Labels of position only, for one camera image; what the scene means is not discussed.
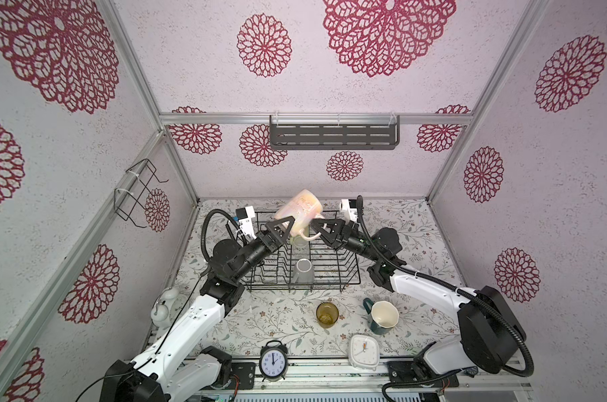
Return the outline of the white square alarm clock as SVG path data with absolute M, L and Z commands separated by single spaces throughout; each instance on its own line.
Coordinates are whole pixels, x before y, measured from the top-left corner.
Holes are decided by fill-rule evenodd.
M 380 363 L 380 348 L 371 336 L 356 334 L 350 339 L 349 363 L 353 368 L 375 371 Z

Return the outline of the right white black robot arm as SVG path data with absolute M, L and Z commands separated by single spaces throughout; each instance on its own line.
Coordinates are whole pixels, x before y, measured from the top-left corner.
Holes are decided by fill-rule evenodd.
M 370 236 L 356 222 L 343 219 L 313 219 L 310 228 L 330 248 L 372 261 L 367 271 L 376 286 L 412 296 L 457 322 L 457 334 L 430 344 L 414 358 L 420 380 L 470 368 L 490 374 L 505 371 L 523 378 L 534 374 L 526 333 L 496 289 L 457 287 L 411 269 L 397 256 L 402 246 L 392 228 L 379 229 Z

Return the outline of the white twin-bell alarm clock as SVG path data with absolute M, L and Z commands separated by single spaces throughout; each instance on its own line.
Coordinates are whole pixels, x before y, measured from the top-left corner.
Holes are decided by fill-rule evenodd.
M 169 287 L 157 297 L 150 312 L 152 323 L 157 328 L 169 328 L 171 325 L 171 311 L 180 292 L 175 287 Z

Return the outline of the clear glass cup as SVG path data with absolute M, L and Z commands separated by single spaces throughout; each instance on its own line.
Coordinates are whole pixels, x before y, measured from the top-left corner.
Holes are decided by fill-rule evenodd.
M 295 253 L 305 253 L 309 250 L 309 242 L 302 236 L 292 237 L 290 243 Z

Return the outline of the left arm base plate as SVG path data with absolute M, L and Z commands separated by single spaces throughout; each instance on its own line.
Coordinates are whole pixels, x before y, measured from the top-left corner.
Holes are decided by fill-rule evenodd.
M 257 364 L 254 362 L 233 362 L 231 375 L 225 390 L 253 390 L 255 385 Z

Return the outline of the grey ceramic mug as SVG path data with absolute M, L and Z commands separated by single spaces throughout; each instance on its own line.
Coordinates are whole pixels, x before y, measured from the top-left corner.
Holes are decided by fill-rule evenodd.
M 308 259 L 299 259 L 293 268 L 293 283 L 311 285 L 315 281 L 315 268 Z

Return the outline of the pink iridescent mug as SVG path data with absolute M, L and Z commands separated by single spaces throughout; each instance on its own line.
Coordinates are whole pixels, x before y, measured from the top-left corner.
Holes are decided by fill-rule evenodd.
M 322 212 L 323 206 L 320 201 L 312 192 L 304 189 L 280 208 L 273 217 L 274 219 L 282 219 L 290 215 L 295 217 L 290 236 L 302 236 L 307 241 L 314 241 L 319 238 L 319 235 L 308 236 L 310 222 L 312 219 L 323 219 Z

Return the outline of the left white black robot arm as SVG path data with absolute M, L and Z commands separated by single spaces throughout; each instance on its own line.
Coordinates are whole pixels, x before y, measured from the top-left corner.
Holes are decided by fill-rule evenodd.
M 285 246 L 295 218 L 265 224 L 246 244 L 235 239 L 216 243 L 207 260 L 206 281 L 198 296 L 189 296 L 180 316 L 157 340 L 129 363 L 113 363 L 102 384 L 102 401 L 186 401 L 198 391 L 222 387 L 230 377 L 231 356 L 205 348 L 196 363 L 184 365 L 190 352 L 240 301 L 243 278 Z

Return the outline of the amber glass cup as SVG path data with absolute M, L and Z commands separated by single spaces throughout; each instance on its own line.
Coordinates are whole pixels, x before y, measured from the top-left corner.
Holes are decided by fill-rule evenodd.
M 324 303 L 320 303 L 320 305 L 317 306 L 315 316 L 318 324 L 322 328 L 331 328 L 339 320 L 340 313 L 334 303 L 325 301 Z

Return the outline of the grey wall shelf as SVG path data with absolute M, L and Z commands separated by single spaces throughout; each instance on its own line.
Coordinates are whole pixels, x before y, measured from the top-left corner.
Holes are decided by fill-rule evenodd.
M 280 123 L 269 117 L 268 139 L 281 151 L 389 151 L 400 143 L 400 119 L 386 123 Z

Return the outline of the dark green cream mug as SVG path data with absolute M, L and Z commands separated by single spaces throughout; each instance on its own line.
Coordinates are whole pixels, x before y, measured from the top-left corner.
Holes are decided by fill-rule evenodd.
M 372 301 L 370 298 L 363 300 L 363 308 L 369 317 L 369 328 L 376 335 L 385 335 L 397 326 L 400 313 L 397 308 L 388 301 Z

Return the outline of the black round alarm clock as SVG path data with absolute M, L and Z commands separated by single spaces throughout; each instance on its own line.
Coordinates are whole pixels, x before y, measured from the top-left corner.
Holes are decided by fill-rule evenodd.
M 288 349 L 280 340 L 270 340 L 261 349 L 259 370 L 268 381 L 283 380 L 288 370 Z

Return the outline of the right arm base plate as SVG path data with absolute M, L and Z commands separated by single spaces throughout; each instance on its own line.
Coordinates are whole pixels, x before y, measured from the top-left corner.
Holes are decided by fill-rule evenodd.
M 387 362 L 389 380 L 393 384 L 417 383 L 423 388 L 457 388 L 460 383 L 456 375 L 439 379 L 430 368 L 412 360 L 392 360 Z

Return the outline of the black wire dish rack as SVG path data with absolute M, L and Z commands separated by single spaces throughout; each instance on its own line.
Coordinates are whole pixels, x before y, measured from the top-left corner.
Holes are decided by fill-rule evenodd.
M 335 251 L 321 239 L 288 239 L 286 245 L 266 257 L 246 274 L 249 291 L 337 290 L 361 283 L 358 256 Z

